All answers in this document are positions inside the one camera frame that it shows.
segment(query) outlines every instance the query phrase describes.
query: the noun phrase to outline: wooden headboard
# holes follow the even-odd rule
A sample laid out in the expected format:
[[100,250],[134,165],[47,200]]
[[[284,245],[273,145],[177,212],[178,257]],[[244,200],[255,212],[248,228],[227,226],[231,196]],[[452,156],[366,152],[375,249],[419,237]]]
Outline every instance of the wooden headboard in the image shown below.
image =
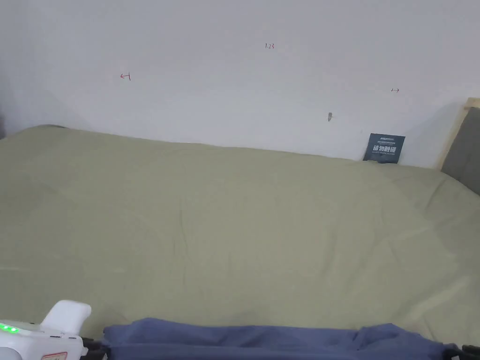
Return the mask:
[[438,168],[480,195],[480,98],[460,111]]

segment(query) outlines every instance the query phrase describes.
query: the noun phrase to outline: green bedsheet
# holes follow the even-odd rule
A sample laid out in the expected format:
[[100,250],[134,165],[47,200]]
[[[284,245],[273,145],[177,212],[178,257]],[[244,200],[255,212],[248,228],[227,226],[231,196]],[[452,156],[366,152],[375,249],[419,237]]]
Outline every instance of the green bedsheet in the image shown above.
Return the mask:
[[392,322],[480,342],[480,197],[438,171],[54,127],[0,141],[0,318]]

